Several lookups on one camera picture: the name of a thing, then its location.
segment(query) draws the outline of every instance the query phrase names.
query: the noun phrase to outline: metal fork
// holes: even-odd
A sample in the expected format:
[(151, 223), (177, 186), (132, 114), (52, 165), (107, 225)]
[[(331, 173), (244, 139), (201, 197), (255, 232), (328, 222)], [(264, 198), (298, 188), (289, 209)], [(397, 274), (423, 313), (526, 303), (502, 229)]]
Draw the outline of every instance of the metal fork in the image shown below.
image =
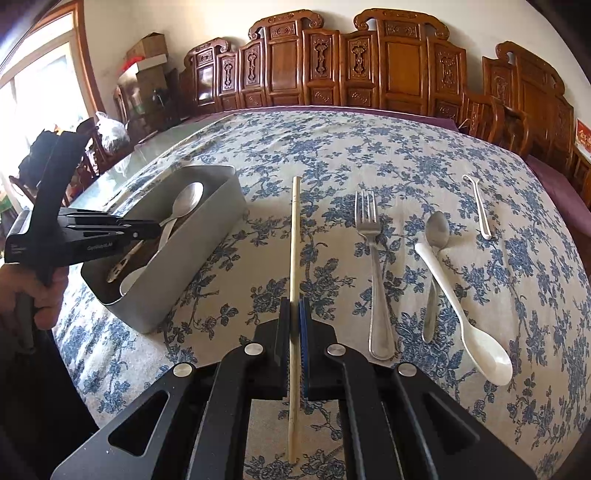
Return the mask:
[(395, 347), (376, 242), (376, 237), (382, 232), (382, 225), (376, 213), (374, 193), (371, 192), (370, 204), (369, 193), (366, 190), (361, 191), (361, 209), (358, 208), (359, 196), (359, 192), (355, 192), (355, 227), (357, 233), (367, 240), (372, 263), (369, 353), (378, 360), (388, 360), (394, 356)]

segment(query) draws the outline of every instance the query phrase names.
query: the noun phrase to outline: blue floral tablecloth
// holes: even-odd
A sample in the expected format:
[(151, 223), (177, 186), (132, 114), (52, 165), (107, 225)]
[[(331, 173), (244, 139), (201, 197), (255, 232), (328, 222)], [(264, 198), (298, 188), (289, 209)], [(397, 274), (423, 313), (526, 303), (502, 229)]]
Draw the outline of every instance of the blue floral tablecloth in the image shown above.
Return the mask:
[[(561, 217), (522, 160), (441, 128), (350, 112), (240, 113), (195, 133), (127, 185), (125, 213), (186, 164), (238, 169), (249, 213), (196, 273), (150, 335), (111, 315), (73, 268), (56, 338), (101, 426), (172, 365), (206, 365), (249, 342), (288, 295), (291, 180), (301, 192), (301, 291), (313, 317), (368, 356), (369, 250), (353, 225), (355, 190), (376, 192), (384, 222), (380, 257), (397, 354), (413, 362), (541, 478), (587, 425), (589, 282)], [(494, 239), (478, 232), (469, 173), (481, 179)], [(485, 381), (463, 354), (459, 322), (442, 296), (434, 342), (421, 327), (429, 274), (413, 251), (435, 210), (452, 238), (440, 254), (471, 322), (509, 352), (511, 383)], [(344, 478), (336, 402), (304, 402), (303, 452), (287, 461), (287, 402), (255, 402), (246, 479)]]

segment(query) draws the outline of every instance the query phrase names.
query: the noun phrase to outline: window frame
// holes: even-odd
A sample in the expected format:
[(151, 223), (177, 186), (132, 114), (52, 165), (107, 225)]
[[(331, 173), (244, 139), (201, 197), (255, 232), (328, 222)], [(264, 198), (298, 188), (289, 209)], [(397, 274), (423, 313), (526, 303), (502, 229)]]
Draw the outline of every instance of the window frame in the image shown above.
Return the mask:
[(64, 43), (69, 43), (82, 98), (89, 115), (93, 116), (95, 112), (104, 112), (105, 106), (100, 97), (99, 88), (92, 69), (92, 63), (90, 62), (90, 52), (88, 50), (84, 19), (84, 0), (72, 0), (64, 5), (54, 8), (36, 23), (27, 36), (36, 32), (40, 28), (45, 27), (49, 23), (69, 14), (72, 14), (73, 29), (50, 40), (48, 43), (25, 56), (9, 70), (3, 72), (0, 76), (2, 79), (0, 80), (0, 87), (3, 87), (10, 82), (14, 83), (14, 76), (22, 69), (51, 50), (60, 47)]

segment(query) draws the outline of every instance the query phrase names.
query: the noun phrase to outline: white wall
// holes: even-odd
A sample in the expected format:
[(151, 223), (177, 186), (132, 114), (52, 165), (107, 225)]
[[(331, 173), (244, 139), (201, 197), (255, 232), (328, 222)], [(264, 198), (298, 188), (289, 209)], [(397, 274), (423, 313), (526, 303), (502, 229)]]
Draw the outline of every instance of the white wall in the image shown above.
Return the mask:
[[(133, 4), (136, 37), (140, 38), (153, 31), (165, 34), (170, 64), (179, 69), (182, 69), (184, 55), (192, 47), (213, 37), (226, 37), (233, 43), (246, 43), (248, 29), (255, 21), (290, 10), (307, 8), (317, 11), (324, 16), (326, 28), (347, 33), (355, 30), (353, 17), (365, 8), (384, 7), (425, 12), (443, 21), (449, 27), (450, 41), (467, 50), (469, 86), (472, 89), (482, 90), (480, 58), (496, 58), (496, 44), (511, 40), (554, 66), (566, 84), (566, 98), (574, 106), (575, 115), (591, 124), (591, 85), (558, 33), (526, 0), (127, 1)], [(86, 0), (86, 4), (99, 2), (117, 5), (111, 0)], [(86, 18), (88, 29), (92, 21), (89, 11)], [(117, 54), (120, 55), (125, 50), (120, 45)], [(99, 72), (100, 68), (95, 67), (97, 76)]]
[(106, 113), (117, 118), (113, 90), (127, 52), (143, 35), (133, 21), (133, 0), (85, 0), (90, 62)]

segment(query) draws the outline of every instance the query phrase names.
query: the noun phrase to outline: gray metal container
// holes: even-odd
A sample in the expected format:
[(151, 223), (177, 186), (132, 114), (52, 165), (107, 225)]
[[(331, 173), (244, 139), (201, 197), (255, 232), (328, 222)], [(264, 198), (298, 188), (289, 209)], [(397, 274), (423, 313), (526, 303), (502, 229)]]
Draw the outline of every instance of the gray metal container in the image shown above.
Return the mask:
[(126, 252), (82, 265), (82, 278), (100, 302), (139, 333), (154, 330), (164, 320), (199, 268), (246, 210), (234, 167), (187, 166), (158, 183), (125, 218), (161, 222), (171, 214), (180, 191), (194, 181), (203, 183), (203, 197), (197, 209), (178, 227), (124, 296), (119, 294), (124, 275), (110, 284), (106, 278)]

